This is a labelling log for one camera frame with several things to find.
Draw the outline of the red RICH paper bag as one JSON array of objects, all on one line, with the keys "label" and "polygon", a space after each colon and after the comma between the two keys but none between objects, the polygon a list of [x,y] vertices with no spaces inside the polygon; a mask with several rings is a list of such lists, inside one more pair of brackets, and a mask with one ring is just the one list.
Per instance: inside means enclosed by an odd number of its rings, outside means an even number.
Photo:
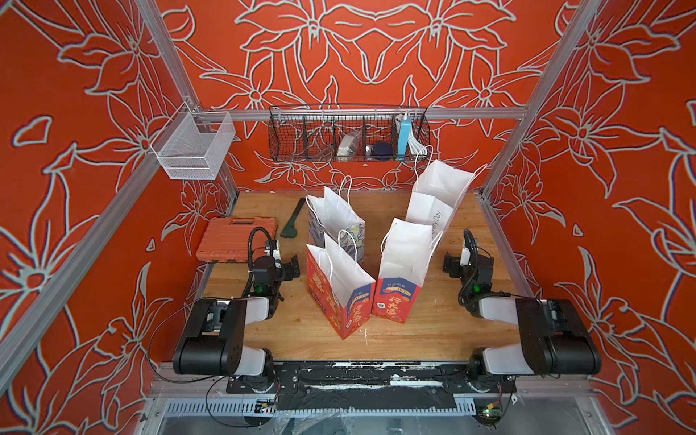
[{"label": "red RICH paper bag", "polygon": [[376,281],[328,235],[324,246],[307,246],[307,290],[341,339],[372,315]]}]

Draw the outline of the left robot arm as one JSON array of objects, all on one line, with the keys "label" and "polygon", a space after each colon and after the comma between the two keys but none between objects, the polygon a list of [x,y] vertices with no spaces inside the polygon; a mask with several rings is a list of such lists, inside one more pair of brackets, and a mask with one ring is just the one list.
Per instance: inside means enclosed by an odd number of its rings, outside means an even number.
[{"label": "left robot arm", "polygon": [[275,363],[268,349],[244,344],[246,328],[271,319],[284,300],[281,286],[300,277],[297,257],[284,263],[277,240],[262,227],[249,233],[248,281],[241,297],[195,301],[173,355],[179,375],[224,376],[232,391],[266,393],[278,389]]}]

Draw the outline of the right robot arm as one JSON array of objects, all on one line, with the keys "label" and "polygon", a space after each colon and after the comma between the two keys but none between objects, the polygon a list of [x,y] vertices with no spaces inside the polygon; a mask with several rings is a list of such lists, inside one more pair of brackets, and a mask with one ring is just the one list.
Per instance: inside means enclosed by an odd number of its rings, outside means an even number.
[{"label": "right robot arm", "polygon": [[469,229],[463,231],[458,257],[444,257],[443,271],[460,280],[458,302],[479,319],[516,326],[519,343],[475,349],[466,382],[484,390],[495,382],[520,376],[594,375],[602,358],[576,307],[567,299],[539,299],[496,291],[494,258],[480,249]]}]

